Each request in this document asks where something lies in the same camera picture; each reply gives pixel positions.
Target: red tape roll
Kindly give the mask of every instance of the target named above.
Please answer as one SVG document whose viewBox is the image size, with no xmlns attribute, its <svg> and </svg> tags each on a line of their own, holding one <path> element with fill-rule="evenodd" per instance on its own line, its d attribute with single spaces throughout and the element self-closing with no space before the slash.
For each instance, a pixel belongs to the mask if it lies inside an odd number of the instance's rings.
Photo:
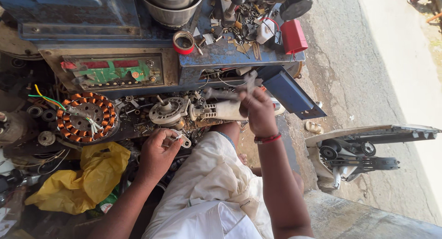
<svg viewBox="0 0 442 239">
<path fill-rule="evenodd" d="M 184 47 L 179 46 L 176 43 L 176 40 L 178 38 L 187 38 L 192 43 L 192 47 L 184 48 Z M 178 31 L 178 32 L 176 32 L 173 35 L 172 41 L 173 41 L 173 48 L 179 54 L 184 54 L 184 55 L 190 54 L 193 51 L 194 47 L 195 47 L 195 39 L 193 38 L 193 36 L 189 32 L 186 32 L 186 31 Z"/>
</svg>

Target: stainless steel bowl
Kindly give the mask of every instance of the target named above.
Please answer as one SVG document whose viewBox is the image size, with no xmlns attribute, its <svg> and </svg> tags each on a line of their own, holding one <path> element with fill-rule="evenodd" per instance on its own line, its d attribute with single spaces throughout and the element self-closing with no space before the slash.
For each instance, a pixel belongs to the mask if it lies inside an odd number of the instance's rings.
<svg viewBox="0 0 442 239">
<path fill-rule="evenodd" d="M 163 9 L 154 4 L 143 0 L 143 4 L 149 10 L 152 18 L 156 19 L 161 24 L 164 24 L 171 29 L 179 29 L 183 27 L 195 13 L 196 7 L 201 3 L 202 0 L 194 0 L 192 5 L 186 9 L 182 10 L 170 10 Z"/>
<path fill-rule="evenodd" d="M 194 0 L 149 0 L 163 9 L 180 10 L 191 6 Z"/>
</svg>

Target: person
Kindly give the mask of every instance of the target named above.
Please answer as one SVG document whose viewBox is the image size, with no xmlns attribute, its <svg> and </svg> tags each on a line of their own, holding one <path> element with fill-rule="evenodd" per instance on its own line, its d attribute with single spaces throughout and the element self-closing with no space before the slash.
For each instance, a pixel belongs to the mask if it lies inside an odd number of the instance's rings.
<svg viewBox="0 0 442 239">
<path fill-rule="evenodd" d="M 175 173 L 143 238 L 313 237 L 303 183 L 289 166 L 272 101 L 259 88 L 241 92 L 240 100 L 240 113 L 248 116 L 256 136 L 261 168 L 252 171 L 237 157 L 238 123 L 213 126 Z M 147 197 L 180 149 L 182 139 L 168 139 L 177 136 L 169 129 L 152 132 L 134 182 L 89 238 L 129 237 Z"/>
</svg>

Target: left hand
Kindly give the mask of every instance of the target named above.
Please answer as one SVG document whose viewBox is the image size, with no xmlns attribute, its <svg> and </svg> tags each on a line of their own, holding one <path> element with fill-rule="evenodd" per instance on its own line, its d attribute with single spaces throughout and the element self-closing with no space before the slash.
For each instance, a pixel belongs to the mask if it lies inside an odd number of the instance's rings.
<svg viewBox="0 0 442 239">
<path fill-rule="evenodd" d="M 178 134 L 170 129 L 157 128 L 144 142 L 135 181 L 143 183 L 152 180 L 157 183 L 167 172 L 183 144 L 183 139 L 172 141 L 167 137 L 176 138 Z"/>
</svg>

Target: concrete floor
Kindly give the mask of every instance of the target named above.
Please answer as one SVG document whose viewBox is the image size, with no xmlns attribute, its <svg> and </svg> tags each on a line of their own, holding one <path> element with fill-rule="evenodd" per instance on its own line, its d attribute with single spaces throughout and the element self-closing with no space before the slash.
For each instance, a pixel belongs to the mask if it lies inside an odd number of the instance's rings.
<svg viewBox="0 0 442 239">
<path fill-rule="evenodd" d="M 297 82 L 324 103 L 329 117 L 313 119 L 325 131 L 379 124 L 416 123 L 442 128 L 442 93 L 436 66 L 422 32 L 425 17 L 406 0 L 314 0 L 300 18 L 309 44 L 303 78 Z M 312 134 L 285 114 L 306 189 L 317 189 L 303 138 Z M 246 131 L 238 151 L 258 166 L 256 146 Z M 432 224 L 442 225 L 440 140 L 377 146 L 377 156 L 396 157 L 401 168 L 363 174 L 340 190 L 320 178 L 326 192 Z"/>
</svg>

